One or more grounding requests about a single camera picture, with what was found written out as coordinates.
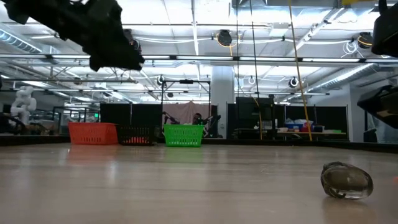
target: column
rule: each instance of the column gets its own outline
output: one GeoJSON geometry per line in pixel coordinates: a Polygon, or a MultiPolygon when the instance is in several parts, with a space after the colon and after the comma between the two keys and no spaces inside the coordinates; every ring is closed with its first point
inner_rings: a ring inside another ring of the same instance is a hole
{"type": "Polygon", "coordinates": [[[226,139],[227,103],[234,103],[234,70],[229,66],[215,66],[211,75],[211,104],[218,106],[218,134],[226,139]]]}

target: red basket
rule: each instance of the red basket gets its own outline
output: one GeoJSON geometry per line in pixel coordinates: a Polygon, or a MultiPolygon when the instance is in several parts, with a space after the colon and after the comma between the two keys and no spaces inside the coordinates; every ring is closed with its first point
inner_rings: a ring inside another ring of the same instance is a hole
{"type": "Polygon", "coordinates": [[[117,144],[116,127],[111,123],[69,122],[69,135],[72,144],[117,144]]]}

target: clear glass rock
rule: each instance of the clear glass rock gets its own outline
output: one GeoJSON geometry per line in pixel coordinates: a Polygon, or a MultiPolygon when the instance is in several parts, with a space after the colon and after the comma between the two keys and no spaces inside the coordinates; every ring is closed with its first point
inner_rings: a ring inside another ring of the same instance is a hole
{"type": "Polygon", "coordinates": [[[334,198],[362,199],[373,192],[373,180],[367,172],[342,162],[323,165],[321,183],[325,193],[334,198]]]}

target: black basket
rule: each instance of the black basket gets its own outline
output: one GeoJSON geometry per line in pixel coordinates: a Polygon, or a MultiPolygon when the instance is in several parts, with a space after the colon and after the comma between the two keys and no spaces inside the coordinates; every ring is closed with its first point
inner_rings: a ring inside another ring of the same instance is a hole
{"type": "Polygon", "coordinates": [[[153,146],[155,130],[154,126],[116,125],[118,141],[123,146],[153,146]]]}

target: pink curtain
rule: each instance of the pink curtain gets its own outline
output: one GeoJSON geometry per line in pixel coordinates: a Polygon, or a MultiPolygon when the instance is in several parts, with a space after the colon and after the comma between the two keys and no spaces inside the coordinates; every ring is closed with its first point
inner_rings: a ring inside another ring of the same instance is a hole
{"type": "Polygon", "coordinates": [[[199,105],[193,102],[185,104],[166,104],[163,105],[163,111],[174,117],[180,124],[192,123],[195,113],[200,113],[203,119],[209,117],[209,105],[199,105]]]}

